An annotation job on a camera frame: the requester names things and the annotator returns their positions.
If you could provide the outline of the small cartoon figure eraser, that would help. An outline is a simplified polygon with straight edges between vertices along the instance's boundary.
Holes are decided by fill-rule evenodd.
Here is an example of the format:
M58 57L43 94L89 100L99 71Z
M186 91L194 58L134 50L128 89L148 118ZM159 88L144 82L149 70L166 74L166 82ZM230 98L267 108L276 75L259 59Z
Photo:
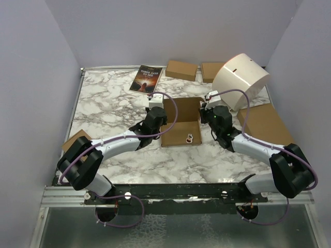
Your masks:
M191 144L193 142L193 135L192 134L188 134L187 138L186 138L186 143Z

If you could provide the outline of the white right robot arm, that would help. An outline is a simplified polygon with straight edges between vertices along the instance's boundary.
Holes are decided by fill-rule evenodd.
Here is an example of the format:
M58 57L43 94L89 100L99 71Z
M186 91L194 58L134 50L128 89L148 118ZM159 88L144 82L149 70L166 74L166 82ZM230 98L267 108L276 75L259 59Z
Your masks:
M271 167L270 174L250 175L241 181L238 198L249 202L256 194L278 192L294 198L313 185L315 175L302 150L295 144L287 146L265 143L242 132L232 125L232 115L226 106L207 108L203 103L199 109L201 123L209 125L212 138L231 152L238 152Z

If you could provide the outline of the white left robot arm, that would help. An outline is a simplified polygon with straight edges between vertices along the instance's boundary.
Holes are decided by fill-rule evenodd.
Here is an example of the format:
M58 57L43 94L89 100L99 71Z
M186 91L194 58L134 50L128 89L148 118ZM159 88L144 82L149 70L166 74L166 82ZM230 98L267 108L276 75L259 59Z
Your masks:
M103 204L108 204L114 199L114 185L106 176L97 173L100 164L111 157L124 152L137 151L156 139L160 127L167 123L167 115L163 108L153 107L143 121L138 122L123 134L116 135L106 142L105 139L89 140L86 136L78 137L64 153L57 163L61 173L85 150L89 150L85 159L78 160L65 178L75 190L87 189L96 193L96 197Z

